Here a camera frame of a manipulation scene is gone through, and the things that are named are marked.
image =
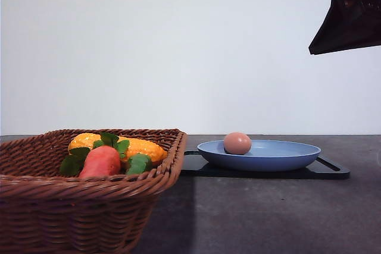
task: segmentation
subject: egg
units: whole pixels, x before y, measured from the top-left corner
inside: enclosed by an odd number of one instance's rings
[[[224,148],[227,153],[244,155],[250,151],[251,139],[246,134],[232,132],[224,137]]]

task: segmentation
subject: green vegetable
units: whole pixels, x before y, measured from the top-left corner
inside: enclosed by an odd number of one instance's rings
[[[142,174],[145,171],[152,169],[151,157],[145,154],[135,154],[128,160],[130,168],[127,170],[126,175]]]
[[[101,139],[94,141],[93,149],[98,148],[103,145],[107,145],[110,147],[115,148],[120,158],[124,158],[126,155],[124,152],[127,150],[127,148],[130,146],[130,141],[128,140],[122,140],[118,142],[119,137],[112,133],[102,132],[101,133]]]
[[[70,150],[71,155],[67,155],[61,163],[61,175],[77,175],[83,168],[86,156],[90,152],[90,148],[81,147]]]
[[[105,145],[116,148],[119,137],[112,133],[102,132],[101,140],[105,143]]]

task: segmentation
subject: fake food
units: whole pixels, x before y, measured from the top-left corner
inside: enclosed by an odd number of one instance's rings
[[[120,171],[118,151],[110,146],[92,149],[85,159],[85,164],[78,178],[116,175]]]
[[[158,144],[111,133],[82,133],[68,146],[60,174],[80,178],[115,174],[140,174],[158,166],[167,156]]]

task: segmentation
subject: gray countertop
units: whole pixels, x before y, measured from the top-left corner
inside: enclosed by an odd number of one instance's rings
[[[351,177],[180,176],[161,195],[133,254],[381,253],[381,135],[250,137],[318,146]],[[222,138],[189,135],[187,150]]]

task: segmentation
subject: wicker basket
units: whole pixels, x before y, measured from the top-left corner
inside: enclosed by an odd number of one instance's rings
[[[168,156],[141,175],[59,177],[71,139],[102,131],[151,140]],[[0,253],[129,253],[176,182],[185,144],[178,129],[57,130],[1,144]]]

